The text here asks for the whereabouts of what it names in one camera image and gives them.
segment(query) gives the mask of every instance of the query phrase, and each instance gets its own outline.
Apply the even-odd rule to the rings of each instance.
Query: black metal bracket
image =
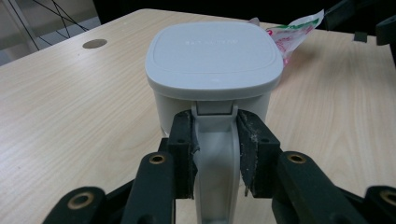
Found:
[[[305,154],[282,151],[257,115],[239,110],[236,122],[242,178],[254,198],[272,199],[277,223],[396,223],[395,188],[373,186],[361,198],[337,188]],[[135,180],[107,195],[72,190],[44,223],[176,223],[176,199],[193,198],[193,123],[190,110],[175,115],[169,138],[142,159]]]

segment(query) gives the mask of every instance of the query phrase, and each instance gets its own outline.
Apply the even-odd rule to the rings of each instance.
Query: white plastic container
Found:
[[[161,30],[146,59],[160,123],[191,109],[200,150],[194,194],[198,223],[233,223],[239,187],[238,109],[263,121],[283,61],[261,27],[243,21],[192,22]]]

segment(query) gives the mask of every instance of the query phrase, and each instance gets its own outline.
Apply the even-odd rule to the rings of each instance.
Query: wooden table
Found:
[[[1,222],[41,223],[72,189],[110,192],[134,179],[162,138],[144,66],[151,39],[176,23],[231,20],[139,10],[0,67]],[[82,47],[94,39],[107,43]],[[266,123],[283,150],[309,155],[343,189],[395,187],[389,46],[314,31],[284,69]],[[235,223],[275,223],[271,201],[243,191]],[[177,201],[177,223],[195,222],[194,201]]]

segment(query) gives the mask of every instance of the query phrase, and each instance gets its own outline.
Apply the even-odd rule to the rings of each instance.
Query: container lid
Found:
[[[280,80],[283,61],[260,26],[245,21],[169,26],[146,58],[151,88],[182,100],[233,100],[262,95]]]

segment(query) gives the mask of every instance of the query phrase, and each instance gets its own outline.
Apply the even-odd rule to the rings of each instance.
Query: floor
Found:
[[[99,21],[99,18],[94,17],[89,20],[80,22],[79,25],[87,29],[92,29],[101,25],[101,23]],[[39,41],[40,46],[44,46],[44,48],[50,47],[52,45],[55,45],[59,42],[66,40],[67,38],[69,38],[69,36],[72,37],[85,32],[80,26],[70,25],[67,27],[67,29],[63,28],[61,30],[52,32],[50,34],[42,35],[37,39],[37,41]],[[18,50],[20,50],[19,46],[12,47],[8,50],[0,50],[0,66],[6,63],[10,63],[13,60],[16,60],[15,57],[9,56],[10,52],[15,53],[16,55],[21,55],[21,57],[23,57],[23,55],[26,55],[26,53],[18,52]]]

